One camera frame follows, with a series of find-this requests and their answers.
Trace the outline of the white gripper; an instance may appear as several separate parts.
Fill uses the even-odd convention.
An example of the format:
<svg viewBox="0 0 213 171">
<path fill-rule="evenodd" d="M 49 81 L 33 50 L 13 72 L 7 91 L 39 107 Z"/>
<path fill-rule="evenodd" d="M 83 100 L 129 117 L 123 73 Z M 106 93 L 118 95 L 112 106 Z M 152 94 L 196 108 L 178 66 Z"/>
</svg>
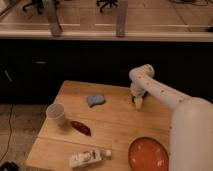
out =
<svg viewBox="0 0 213 171">
<path fill-rule="evenodd" d="M 136 96 L 134 98 L 135 108 L 137 110 L 140 110 L 142 107 L 143 99 L 137 96 L 142 96 L 143 94 L 146 93 L 146 91 L 143 88 L 140 88 L 136 83 L 132 82 L 130 85 L 130 92 L 132 96 Z"/>
</svg>

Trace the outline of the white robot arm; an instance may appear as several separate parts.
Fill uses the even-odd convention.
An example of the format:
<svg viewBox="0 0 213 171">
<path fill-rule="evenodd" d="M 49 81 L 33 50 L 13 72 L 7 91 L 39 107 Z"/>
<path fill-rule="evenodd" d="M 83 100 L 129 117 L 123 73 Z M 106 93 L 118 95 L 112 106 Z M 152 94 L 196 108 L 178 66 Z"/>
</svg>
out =
<svg viewBox="0 0 213 171">
<path fill-rule="evenodd" d="M 131 69 L 130 91 L 146 92 L 172 110 L 169 171 L 213 171 L 213 104 L 169 87 L 153 78 L 150 64 Z"/>
</svg>

